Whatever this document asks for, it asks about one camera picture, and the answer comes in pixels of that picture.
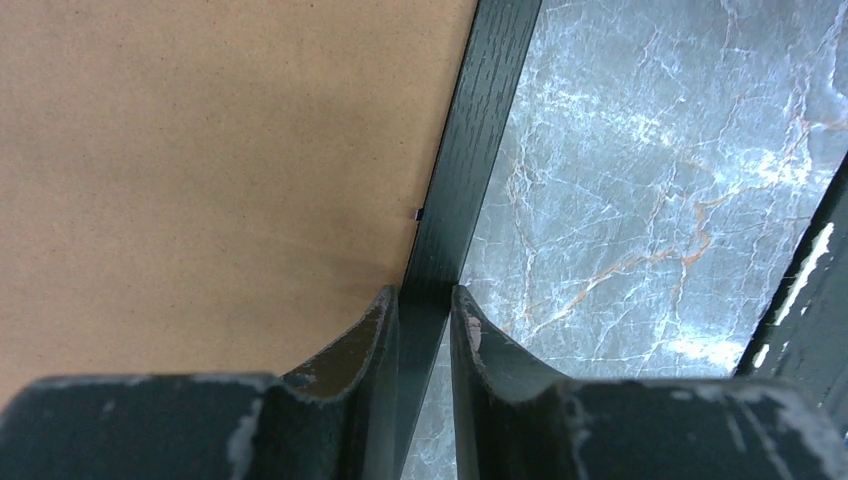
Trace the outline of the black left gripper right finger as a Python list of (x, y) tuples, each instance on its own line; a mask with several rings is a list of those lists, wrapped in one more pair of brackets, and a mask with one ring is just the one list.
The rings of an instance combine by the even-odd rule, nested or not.
[(780, 381), (579, 380), (495, 327), (464, 286), (450, 323), (461, 479), (843, 479), (828, 417)]

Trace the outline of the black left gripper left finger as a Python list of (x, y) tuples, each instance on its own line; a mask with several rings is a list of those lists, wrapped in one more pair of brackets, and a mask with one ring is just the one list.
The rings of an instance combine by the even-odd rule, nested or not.
[(398, 301), (283, 375), (46, 377), (1, 413), (5, 479), (391, 479)]

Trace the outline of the black picture frame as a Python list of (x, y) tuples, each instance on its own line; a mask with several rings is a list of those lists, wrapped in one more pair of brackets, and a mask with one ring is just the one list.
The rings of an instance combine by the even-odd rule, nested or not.
[(398, 301), (401, 475), (536, 1), (5, 1), (1, 413), (283, 375)]

